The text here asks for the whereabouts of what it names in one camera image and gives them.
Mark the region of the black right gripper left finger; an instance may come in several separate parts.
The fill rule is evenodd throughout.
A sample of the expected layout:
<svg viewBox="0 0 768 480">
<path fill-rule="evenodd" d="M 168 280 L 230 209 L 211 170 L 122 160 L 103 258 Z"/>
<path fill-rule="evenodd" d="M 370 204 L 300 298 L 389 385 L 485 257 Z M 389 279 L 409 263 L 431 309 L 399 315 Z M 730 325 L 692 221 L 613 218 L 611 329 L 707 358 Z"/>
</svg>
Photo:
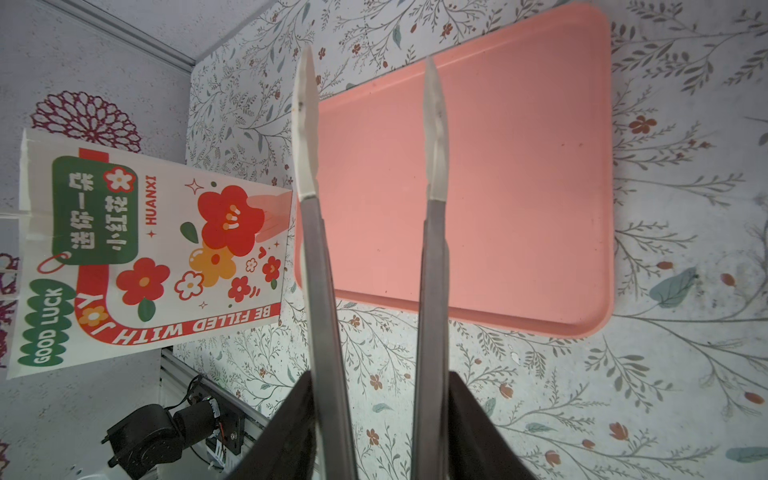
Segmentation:
<svg viewBox="0 0 768 480">
<path fill-rule="evenodd" d="M 311 479 L 317 442 L 312 379 L 305 372 L 227 480 Z"/>
</svg>

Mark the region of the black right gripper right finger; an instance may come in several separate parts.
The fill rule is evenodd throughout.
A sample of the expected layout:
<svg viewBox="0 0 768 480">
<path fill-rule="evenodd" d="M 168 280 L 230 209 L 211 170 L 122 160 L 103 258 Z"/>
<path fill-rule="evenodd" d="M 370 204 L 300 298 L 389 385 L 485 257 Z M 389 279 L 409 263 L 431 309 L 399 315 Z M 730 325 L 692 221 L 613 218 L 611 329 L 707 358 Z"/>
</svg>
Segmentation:
<svg viewBox="0 0 768 480">
<path fill-rule="evenodd" d="M 534 480 L 460 376 L 448 376 L 449 477 Z"/>
</svg>

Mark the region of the steel tongs with white tips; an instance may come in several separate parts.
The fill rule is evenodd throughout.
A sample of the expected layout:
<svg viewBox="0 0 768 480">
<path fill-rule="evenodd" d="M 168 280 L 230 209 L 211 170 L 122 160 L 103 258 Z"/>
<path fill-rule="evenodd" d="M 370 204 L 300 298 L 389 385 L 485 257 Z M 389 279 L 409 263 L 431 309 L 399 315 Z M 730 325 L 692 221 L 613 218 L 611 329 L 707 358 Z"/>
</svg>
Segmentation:
<svg viewBox="0 0 768 480">
<path fill-rule="evenodd" d="M 411 475 L 448 474 L 449 250 L 446 204 L 449 132 L 442 82 L 425 61 L 423 125 L 427 174 L 419 294 Z M 311 49 L 300 57 L 292 99 L 292 153 L 302 227 L 300 267 L 307 312 L 313 400 L 329 479 L 354 479 L 356 464 L 332 269 L 319 198 L 319 93 Z"/>
</svg>

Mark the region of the white floral paper bag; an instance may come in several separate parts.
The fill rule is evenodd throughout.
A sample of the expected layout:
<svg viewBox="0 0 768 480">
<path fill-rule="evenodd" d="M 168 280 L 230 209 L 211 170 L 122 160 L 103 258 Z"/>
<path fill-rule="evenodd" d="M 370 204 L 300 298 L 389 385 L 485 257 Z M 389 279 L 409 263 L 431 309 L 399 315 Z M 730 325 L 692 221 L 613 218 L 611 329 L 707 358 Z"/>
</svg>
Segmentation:
<svg viewBox="0 0 768 480">
<path fill-rule="evenodd" d="M 278 319 L 290 190 L 38 130 L 20 153 L 9 378 Z"/>
</svg>

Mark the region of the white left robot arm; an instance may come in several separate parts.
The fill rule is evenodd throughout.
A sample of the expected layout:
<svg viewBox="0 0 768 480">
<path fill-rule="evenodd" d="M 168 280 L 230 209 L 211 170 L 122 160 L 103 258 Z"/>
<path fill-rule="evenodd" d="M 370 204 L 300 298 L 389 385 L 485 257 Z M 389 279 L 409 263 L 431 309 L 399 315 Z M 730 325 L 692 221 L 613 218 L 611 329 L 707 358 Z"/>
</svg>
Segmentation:
<svg viewBox="0 0 768 480">
<path fill-rule="evenodd" d="M 303 373 L 280 409 L 266 422 L 255 443 L 244 451 L 245 422 L 256 416 L 248 405 L 202 376 L 188 392 L 206 395 L 173 413 L 160 404 L 145 405 L 107 430 L 103 439 L 113 451 L 108 466 L 121 467 L 140 479 L 150 469 L 181 459 L 184 450 L 215 433 L 229 441 L 236 435 L 235 451 L 242 459 L 227 474 L 229 479 L 310 479 L 317 455 L 315 407 L 310 372 Z"/>
</svg>

